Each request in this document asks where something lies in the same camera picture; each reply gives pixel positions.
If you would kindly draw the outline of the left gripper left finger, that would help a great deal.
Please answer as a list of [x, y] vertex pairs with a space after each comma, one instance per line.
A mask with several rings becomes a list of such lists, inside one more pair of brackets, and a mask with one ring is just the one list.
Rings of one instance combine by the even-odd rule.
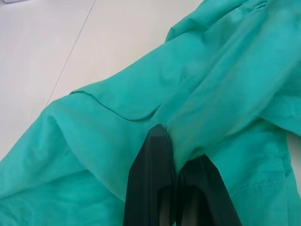
[[124, 209], [126, 226], [172, 226], [175, 223], [175, 167], [166, 128], [151, 128], [128, 174]]

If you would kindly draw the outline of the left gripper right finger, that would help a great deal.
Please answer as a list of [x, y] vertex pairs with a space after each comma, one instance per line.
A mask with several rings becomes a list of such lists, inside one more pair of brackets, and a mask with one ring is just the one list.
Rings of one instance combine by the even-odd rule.
[[180, 171], [175, 222], [177, 226], [242, 225], [219, 170], [205, 154]]

